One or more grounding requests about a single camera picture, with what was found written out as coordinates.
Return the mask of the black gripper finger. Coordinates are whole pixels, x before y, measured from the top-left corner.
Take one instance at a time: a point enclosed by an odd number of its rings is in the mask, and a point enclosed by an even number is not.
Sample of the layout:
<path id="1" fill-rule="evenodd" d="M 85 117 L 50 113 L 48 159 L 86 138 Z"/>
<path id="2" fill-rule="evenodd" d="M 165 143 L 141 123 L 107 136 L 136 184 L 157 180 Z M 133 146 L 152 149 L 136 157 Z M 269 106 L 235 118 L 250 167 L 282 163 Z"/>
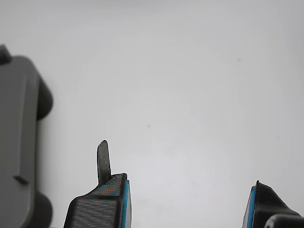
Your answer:
<path id="1" fill-rule="evenodd" d="M 303 228 L 304 218 L 259 181 L 251 188 L 243 228 Z"/>
<path id="2" fill-rule="evenodd" d="M 65 228 L 131 228 L 132 203 L 126 173 L 111 174 L 108 142 L 97 147 L 98 185 L 69 204 Z"/>

